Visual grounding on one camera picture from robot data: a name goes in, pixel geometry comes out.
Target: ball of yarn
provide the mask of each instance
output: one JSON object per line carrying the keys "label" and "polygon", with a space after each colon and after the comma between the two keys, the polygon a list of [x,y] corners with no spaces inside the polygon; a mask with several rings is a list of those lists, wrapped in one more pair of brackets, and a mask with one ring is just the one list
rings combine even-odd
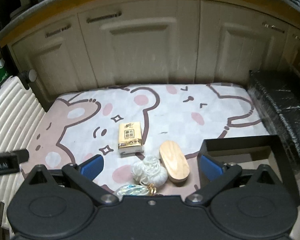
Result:
{"label": "ball of yarn", "polygon": [[167,170],[160,165],[159,159],[154,156],[146,156],[143,161],[134,163],[131,173],[135,181],[145,186],[153,183],[155,187],[160,187],[168,178]]}

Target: blue textured pad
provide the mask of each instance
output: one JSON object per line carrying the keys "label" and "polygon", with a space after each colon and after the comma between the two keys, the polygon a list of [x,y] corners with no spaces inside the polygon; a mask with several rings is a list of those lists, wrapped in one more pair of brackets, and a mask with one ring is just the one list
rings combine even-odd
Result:
{"label": "blue textured pad", "polygon": [[99,156],[98,158],[84,165],[81,168],[80,174],[82,174],[83,176],[85,176],[90,180],[94,180],[95,177],[98,176],[100,172],[103,170],[103,165],[104,165],[103,157]]}
{"label": "blue textured pad", "polygon": [[200,170],[212,181],[223,174],[223,169],[202,155],[200,158]]}

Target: screw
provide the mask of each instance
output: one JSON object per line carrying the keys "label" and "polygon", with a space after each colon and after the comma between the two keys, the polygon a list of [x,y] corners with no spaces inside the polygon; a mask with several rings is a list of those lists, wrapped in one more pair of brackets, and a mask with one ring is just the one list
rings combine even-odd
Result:
{"label": "screw", "polygon": [[113,203],[115,199],[116,199],[115,196],[112,194],[105,194],[101,197],[101,200],[104,203]]}
{"label": "screw", "polygon": [[148,201],[148,204],[149,204],[150,206],[154,206],[154,205],[156,204],[156,201],[155,201],[155,200],[149,200],[149,201]]}
{"label": "screw", "polygon": [[203,196],[201,196],[200,194],[194,193],[191,194],[188,199],[193,202],[193,203],[198,203],[201,202],[203,200]]}

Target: pink circle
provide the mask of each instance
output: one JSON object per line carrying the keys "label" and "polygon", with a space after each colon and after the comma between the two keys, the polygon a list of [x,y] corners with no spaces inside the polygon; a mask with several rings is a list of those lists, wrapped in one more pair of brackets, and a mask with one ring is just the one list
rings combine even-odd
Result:
{"label": "pink circle", "polygon": [[82,160],[82,162],[85,162],[87,161],[88,159],[92,158],[93,157],[93,154],[92,153],[88,153]]}
{"label": "pink circle", "polygon": [[102,114],[103,114],[104,116],[107,116],[108,114],[111,113],[111,111],[112,111],[112,104],[111,104],[111,103],[108,103],[108,104],[106,104],[105,107],[103,108]]}
{"label": "pink circle", "polygon": [[116,183],[126,183],[132,181],[133,177],[131,174],[131,165],[124,165],[117,168],[112,173],[112,179]]}
{"label": "pink circle", "polygon": [[146,104],[148,104],[149,102],[149,99],[147,96],[145,95],[138,95],[138,96],[135,96],[133,101],[138,105],[138,106],[144,106]]}
{"label": "pink circle", "polygon": [[168,93],[175,95],[177,93],[177,89],[175,88],[175,86],[172,85],[167,85],[166,89],[168,91]]}
{"label": "pink circle", "polygon": [[197,122],[197,124],[199,125],[204,125],[204,120],[201,114],[196,113],[196,112],[192,112],[191,113],[191,117],[193,120],[195,120]]}

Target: cabinet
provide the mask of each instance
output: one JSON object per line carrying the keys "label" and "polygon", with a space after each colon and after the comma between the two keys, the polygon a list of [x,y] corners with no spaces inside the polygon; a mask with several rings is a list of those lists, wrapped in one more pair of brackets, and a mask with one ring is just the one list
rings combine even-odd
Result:
{"label": "cabinet", "polygon": [[300,30],[293,26],[289,26],[280,68],[286,70],[291,65],[294,65],[300,71]]}
{"label": "cabinet", "polygon": [[288,24],[246,8],[201,1],[198,83],[246,84],[249,70],[277,69]]}
{"label": "cabinet", "polygon": [[36,70],[31,88],[45,108],[60,94],[98,87],[77,16],[44,27],[12,50],[20,71]]}
{"label": "cabinet", "polygon": [[199,0],[142,0],[80,13],[99,86],[192,83]]}

